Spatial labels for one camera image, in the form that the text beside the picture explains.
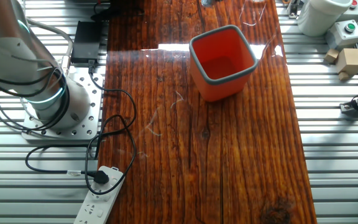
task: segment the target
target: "white power strip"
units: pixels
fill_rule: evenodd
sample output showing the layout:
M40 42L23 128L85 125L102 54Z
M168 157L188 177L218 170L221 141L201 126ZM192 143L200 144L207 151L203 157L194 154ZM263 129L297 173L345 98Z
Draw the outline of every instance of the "white power strip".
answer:
M101 166L99 170L104 171L109 176L109 182L106 184L93 182L92 189L96 192L109 190L122 177L122 172L119 172L115 167ZM74 224L105 224L123 181L112 192L105 195L95 195L89 191L75 218Z

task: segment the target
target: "black power adapter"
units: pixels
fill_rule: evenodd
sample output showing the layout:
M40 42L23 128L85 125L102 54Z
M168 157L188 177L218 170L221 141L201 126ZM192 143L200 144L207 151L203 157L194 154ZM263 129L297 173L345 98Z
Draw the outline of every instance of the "black power adapter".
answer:
M98 61L98 53L103 25L100 22L78 22L72 63L88 63L90 60Z

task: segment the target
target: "square plastic bin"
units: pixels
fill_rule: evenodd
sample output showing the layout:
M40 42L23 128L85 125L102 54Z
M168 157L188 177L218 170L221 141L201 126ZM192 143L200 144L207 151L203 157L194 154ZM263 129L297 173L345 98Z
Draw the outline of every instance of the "square plastic bin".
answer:
M258 60L241 30L228 25L190 41L190 72L206 101L242 91Z

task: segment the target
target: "wood grain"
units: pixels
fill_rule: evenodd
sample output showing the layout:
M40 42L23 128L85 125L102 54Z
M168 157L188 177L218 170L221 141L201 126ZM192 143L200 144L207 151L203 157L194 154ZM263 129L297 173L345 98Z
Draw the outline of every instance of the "wood grain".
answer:
M140 5L145 16L109 26L106 87L134 97L139 153L108 223L316 223L275 1ZM207 103L187 44L227 24L263 55L242 93ZM128 97L105 94L104 118L133 112ZM131 153L127 136L106 138L99 165L124 170Z

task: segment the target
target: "small wooden block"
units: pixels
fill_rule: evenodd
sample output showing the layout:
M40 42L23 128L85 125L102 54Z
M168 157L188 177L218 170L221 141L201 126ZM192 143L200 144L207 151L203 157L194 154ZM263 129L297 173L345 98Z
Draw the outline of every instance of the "small wooden block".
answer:
M341 72L338 76L339 76L340 81L346 81L346 80L351 79L351 76L349 74L347 74L346 72Z
M329 49L327 54L324 56L324 60L329 63L334 63L338 58L338 55L339 55L339 51L335 49Z

